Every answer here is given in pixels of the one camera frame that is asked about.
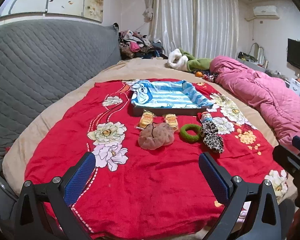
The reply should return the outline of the leopard print scrunchie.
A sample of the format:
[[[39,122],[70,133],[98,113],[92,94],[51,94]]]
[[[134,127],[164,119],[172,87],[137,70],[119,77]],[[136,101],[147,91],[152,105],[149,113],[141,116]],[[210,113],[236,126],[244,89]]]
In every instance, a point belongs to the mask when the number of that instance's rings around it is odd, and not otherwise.
[[[213,121],[203,121],[199,134],[208,149],[219,154],[224,152],[223,138],[218,134],[218,128]]]

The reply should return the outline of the red blue egg toy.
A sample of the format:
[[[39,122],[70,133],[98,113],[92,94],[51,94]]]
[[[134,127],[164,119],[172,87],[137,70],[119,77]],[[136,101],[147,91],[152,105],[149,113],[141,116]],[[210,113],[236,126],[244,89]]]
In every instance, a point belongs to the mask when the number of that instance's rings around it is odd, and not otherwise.
[[[197,115],[198,115],[198,118],[199,118],[201,124],[203,124],[206,121],[213,120],[213,118],[209,112],[202,112],[202,113],[198,113]]]

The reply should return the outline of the beige mesh scrunchie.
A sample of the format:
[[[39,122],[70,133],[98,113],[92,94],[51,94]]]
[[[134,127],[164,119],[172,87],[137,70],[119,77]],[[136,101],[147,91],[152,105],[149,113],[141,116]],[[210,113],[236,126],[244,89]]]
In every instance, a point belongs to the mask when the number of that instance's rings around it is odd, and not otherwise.
[[[156,150],[173,142],[174,129],[165,122],[147,125],[138,138],[138,145],[144,150]]]

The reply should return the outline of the rice cracker packet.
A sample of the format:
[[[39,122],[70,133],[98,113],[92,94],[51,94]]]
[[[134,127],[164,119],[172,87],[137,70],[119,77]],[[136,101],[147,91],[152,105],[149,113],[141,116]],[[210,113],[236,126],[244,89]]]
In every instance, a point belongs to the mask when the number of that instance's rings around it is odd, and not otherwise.
[[[136,128],[145,129],[148,125],[153,123],[154,118],[155,118],[154,113],[148,110],[144,110]]]
[[[179,124],[177,121],[177,116],[175,114],[165,114],[164,115],[165,122],[174,130],[177,131],[179,129]]]

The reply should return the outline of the pink quilted duvet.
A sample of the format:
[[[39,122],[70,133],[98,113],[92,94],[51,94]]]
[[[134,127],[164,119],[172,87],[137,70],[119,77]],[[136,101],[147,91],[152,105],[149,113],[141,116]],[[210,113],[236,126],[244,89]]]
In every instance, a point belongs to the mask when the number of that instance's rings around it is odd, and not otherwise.
[[[293,137],[300,137],[300,96],[287,88],[283,80],[227,56],[215,57],[210,72],[217,74],[217,84],[260,113],[280,145],[300,153],[292,145]]]

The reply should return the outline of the beige bed sheet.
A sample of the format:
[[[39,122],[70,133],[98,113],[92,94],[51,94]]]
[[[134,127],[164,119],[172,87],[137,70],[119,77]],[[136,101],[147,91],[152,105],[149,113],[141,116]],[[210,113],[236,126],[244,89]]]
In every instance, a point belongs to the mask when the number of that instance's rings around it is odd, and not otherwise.
[[[210,87],[192,74],[168,68],[163,60],[134,59],[109,67],[49,106],[15,141],[2,163],[13,192],[21,192],[25,177],[34,183],[45,183],[65,174],[87,150],[94,149],[88,129],[97,127],[96,117],[104,109],[102,102],[114,91],[123,102],[106,117],[126,126],[122,146],[128,150],[128,159],[116,171],[96,168],[94,182],[83,200],[167,197],[194,201],[202,197],[213,201],[213,193],[198,166],[202,145],[176,138],[158,150],[147,151],[138,146],[137,119],[128,111],[130,94],[123,92],[127,83],[138,78],[185,80],[203,91]]]

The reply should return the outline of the red floral blanket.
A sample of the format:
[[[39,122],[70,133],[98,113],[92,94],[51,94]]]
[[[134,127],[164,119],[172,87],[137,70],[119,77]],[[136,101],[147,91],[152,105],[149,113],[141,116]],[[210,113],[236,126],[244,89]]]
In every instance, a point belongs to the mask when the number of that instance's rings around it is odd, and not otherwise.
[[[150,119],[150,135],[177,123],[174,141],[155,150],[139,146],[142,103],[206,112]],[[93,175],[69,206],[93,238],[162,238],[211,225],[223,206],[199,166],[208,151],[233,176],[271,181],[281,200],[288,191],[286,172],[273,161],[273,147],[237,105],[207,84],[186,81],[110,81],[94,84],[67,110],[37,146],[25,170],[35,184],[62,176],[83,154],[94,155]]]

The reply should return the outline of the black television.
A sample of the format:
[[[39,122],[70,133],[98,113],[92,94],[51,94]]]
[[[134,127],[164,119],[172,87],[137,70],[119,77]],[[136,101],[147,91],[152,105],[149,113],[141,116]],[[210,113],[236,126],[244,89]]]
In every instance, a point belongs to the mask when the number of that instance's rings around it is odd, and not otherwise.
[[[287,62],[300,70],[300,41],[288,39]]]

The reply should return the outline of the vanity mirror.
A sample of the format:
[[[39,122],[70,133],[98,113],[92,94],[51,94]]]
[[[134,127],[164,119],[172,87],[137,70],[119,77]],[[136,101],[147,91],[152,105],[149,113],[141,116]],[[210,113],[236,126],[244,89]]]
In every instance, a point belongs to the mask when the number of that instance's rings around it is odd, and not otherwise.
[[[255,42],[251,45],[248,55],[250,55],[254,63],[257,63],[260,66],[265,65],[266,63],[265,50],[258,43]]]

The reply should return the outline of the orange fruit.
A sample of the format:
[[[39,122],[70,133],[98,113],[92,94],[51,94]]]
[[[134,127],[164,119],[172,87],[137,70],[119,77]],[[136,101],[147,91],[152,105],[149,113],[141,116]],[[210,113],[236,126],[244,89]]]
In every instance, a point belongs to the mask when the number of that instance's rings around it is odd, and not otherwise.
[[[196,77],[202,77],[203,74],[202,74],[202,72],[196,72],[196,73],[195,73],[195,76],[196,76]]]

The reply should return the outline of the green white plush garment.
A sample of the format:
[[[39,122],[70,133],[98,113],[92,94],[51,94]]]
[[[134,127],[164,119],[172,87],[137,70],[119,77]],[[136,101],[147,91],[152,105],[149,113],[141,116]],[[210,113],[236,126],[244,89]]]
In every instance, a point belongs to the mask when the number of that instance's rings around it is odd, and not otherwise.
[[[183,72],[209,70],[211,62],[212,59],[197,59],[192,54],[183,51],[182,49],[175,49],[172,51],[167,60],[169,67]]]

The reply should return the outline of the white air conditioner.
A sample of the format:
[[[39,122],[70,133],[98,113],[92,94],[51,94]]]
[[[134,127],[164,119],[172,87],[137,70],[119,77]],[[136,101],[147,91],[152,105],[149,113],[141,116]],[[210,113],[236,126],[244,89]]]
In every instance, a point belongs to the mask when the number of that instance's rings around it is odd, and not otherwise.
[[[278,8],[275,5],[263,5],[253,7],[255,17],[279,19]]]

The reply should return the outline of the grey quilted headboard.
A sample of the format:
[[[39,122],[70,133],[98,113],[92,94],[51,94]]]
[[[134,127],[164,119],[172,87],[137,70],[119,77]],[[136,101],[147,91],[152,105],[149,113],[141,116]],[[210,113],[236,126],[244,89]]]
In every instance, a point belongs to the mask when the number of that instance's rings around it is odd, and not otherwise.
[[[8,149],[43,110],[120,61],[118,38],[117,24],[0,25],[0,172]]]

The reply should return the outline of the white striped curtain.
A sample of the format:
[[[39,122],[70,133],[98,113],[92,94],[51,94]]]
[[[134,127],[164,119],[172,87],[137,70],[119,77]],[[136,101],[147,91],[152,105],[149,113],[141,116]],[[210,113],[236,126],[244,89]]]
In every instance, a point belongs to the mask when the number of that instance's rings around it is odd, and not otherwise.
[[[196,58],[235,57],[239,0],[145,0],[149,36],[168,55],[177,48]]]

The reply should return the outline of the pile of clothes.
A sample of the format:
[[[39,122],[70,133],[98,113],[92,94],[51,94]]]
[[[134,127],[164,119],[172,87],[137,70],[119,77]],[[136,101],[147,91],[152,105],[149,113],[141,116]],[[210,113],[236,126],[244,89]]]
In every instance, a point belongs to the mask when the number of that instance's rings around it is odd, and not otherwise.
[[[125,30],[119,32],[119,49],[121,59],[130,60],[134,58],[152,59],[162,57],[168,59],[163,54],[161,42],[151,41],[147,35],[142,35],[139,32]]]

